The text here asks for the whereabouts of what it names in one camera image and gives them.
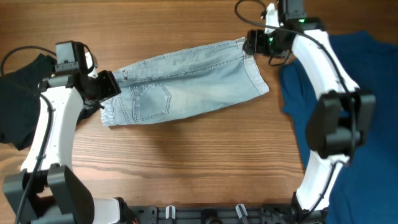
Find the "light blue denim shorts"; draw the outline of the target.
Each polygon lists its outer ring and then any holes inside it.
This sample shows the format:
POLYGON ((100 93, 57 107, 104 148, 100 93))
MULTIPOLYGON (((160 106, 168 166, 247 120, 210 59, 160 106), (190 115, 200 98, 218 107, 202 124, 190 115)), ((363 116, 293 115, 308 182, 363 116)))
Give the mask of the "light blue denim shorts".
POLYGON ((189 118, 269 92, 245 38, 183 49, 114 72, 121 93, 103 102, 103 126, 189 118))

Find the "left arm base joint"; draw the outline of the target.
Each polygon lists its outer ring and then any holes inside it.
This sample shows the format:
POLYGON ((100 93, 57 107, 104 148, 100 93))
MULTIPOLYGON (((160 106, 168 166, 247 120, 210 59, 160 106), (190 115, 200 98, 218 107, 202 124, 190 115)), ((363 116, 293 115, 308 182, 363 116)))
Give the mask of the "left arm base joint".
POLYGON ((130 223, 139 224, 139 218, 120 197, 94 199, 95 214, 93 224, 130 223))

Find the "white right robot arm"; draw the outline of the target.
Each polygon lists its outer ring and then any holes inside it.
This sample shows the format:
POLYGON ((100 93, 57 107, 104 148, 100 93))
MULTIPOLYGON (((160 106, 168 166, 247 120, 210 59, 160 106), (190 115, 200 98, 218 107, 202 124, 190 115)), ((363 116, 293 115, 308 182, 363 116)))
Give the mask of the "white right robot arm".
POLYGON ((364 145, 376 105, 371 91, 360 89, 334 53, 328 32, 317 17, 308 17, 302 1, 277 1, 264 6, 262 23, 248 32, 244 51, 302 64, 318 103, 308 120, 305 137, 309 161, 301 186, 294 193, 292 215, 314 220, 329 206, 329 196, 343 166, 364 145))

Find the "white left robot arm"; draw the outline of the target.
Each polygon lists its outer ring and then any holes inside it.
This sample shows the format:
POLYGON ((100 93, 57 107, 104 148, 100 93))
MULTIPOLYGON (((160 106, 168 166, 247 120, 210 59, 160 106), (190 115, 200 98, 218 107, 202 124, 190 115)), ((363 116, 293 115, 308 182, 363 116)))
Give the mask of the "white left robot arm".
POLYGON ((121 90, 112 72, 97 72, 86 44, 59 42, 57 64, 38 84, 40 114, 30 151, 19 174, 2 190, 16 223, 123 223, 120 198, 97 199, 72 169, 72 150, 84 106, 101 106, 121 90))

